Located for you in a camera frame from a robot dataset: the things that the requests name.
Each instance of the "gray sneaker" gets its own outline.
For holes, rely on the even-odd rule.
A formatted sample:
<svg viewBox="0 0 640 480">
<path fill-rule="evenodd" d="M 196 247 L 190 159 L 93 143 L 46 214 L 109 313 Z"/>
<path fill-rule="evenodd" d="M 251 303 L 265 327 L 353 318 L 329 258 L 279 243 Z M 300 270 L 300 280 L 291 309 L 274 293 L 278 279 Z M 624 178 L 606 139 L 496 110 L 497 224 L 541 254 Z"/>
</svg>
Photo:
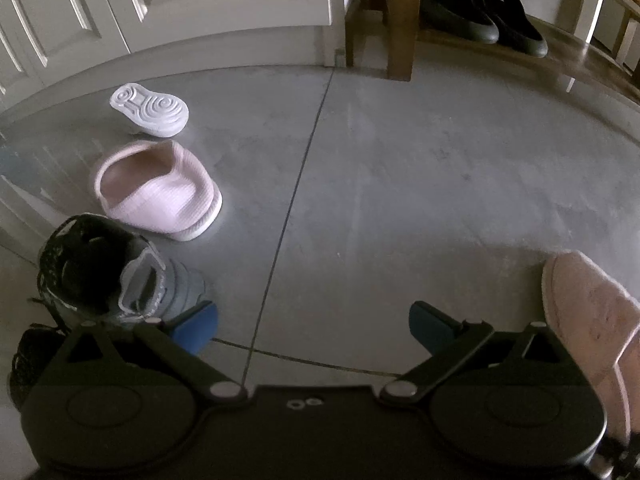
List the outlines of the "gray sneaker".
<svg viewBox="0 0 640 480">
<path fill-rule="evenodd" d="M 71 217 L 40 253 L 38 291 L 60 328 L 83 321 L 169 321 L 203 299 L 202 275 L 103 216 Z"/>
</svg>

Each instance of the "pink shoe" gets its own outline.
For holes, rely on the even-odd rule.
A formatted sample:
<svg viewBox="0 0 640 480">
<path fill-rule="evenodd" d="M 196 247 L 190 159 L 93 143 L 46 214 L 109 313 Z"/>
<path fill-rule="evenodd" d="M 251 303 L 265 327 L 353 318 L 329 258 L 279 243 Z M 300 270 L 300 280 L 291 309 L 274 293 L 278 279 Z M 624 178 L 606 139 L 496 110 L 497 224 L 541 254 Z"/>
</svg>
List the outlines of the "pink shoe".
<svg viewBox="0 0 640 480">
<path fill-rule="evenodd" d="M 174 140 L 139 140 L 107 155 L 92 189 L 108 217 L 179 241 L 206 231 L 222 206 L 207 170 Z"/>
<path fill-rule="evenodd" d="M 542 299 L 548 325 L 605 407 L 607 433 L 628 444 L 640 430 L 640 304 L 577 251 L 548 259 Z"/>
</svg>

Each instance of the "wooden bench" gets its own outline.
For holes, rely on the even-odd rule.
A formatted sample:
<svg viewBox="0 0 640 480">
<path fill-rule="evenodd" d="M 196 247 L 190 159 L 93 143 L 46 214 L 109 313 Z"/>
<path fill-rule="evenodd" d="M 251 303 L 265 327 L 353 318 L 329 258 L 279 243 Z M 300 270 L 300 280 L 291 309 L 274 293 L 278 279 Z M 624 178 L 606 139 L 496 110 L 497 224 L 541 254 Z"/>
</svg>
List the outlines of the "wooden bench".
<svg viewBox="0 0 640 480">
<path fill-rule="evenodd" d="M 354 36 L 380 33 L 375 28 L 362 26 L 361 11 L 380 10 L 388 39 L 386 72 L 389 79 L 411 79 L 415 42 L 424 41 L 467 48 L 522 66 L 563 73 L 597 86 L 613 97 L 622 98 L 624 102 L 631 102 L 640 108 L 640 65 L 636 72 L 632 73 L 623 64 L 640 21 L 640 0 L 616 1 L 625 8 L 625 16 L 612 56 L 590 45 L 590 37 L 580 38 L 573 34 L 574 30 L 562 30 L 551 23 L 530 17 L 536 28 L 545 36 L 549 46 L 548 55 L 538 59 L 500 44 L 475 43 L 428 28 L 426 24 L 420 23 L 420 0 L 352 0 L 345 16 L 347 66 L 353 66 Z"/>
</svg>

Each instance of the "shoe tongue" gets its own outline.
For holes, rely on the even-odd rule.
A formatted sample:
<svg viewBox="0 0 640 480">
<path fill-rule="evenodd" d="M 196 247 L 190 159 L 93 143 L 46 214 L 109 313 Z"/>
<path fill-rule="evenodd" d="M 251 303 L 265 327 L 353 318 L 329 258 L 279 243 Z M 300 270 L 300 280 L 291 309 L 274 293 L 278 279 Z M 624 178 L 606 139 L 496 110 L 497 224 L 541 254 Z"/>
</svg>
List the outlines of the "shoe tongue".
<svg viewBox="0 0 640 480">
<path fill-rule="evenodd" d="M 152 316 L 165 292 L 165 264 L 156 248 L 142 238 L 127 245 L 120 273 L 118 307 L 130 316 Z"/>
</svg>

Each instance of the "floor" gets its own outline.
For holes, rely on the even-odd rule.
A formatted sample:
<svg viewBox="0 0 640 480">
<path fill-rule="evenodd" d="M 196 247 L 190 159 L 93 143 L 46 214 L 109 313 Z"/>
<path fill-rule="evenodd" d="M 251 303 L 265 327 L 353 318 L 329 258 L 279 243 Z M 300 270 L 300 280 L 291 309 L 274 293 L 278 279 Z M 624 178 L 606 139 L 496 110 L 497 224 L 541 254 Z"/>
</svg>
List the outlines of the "floor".
<svg viewBox="0 0 640 480">
<path fill-rule="evenodd" d="M 520 330 L 542 319 L 542 262 L 564 249 L 640 294 L 635 111 L 436 46 L 420 46 L 410 83 L 379 75 L 235 68 L 143 82 L 187 102 L 175 140 L 224 197 L 196 240 L 155 238 L 212 286 L 221 320 L 205 361 L 247 384 L 380 387 L 428 357 L 409 334 L 413 301 Z M 90 168 L 131 140 L 109 95 L 1 133 L 1 377 L 22 331 L 47 321 L 26 302 L 38 248 L 65 216 L 99 211 Z M 21 478 L 34 464 L 4 390 L 0 417 L 0 477 Z"/>
</svg>

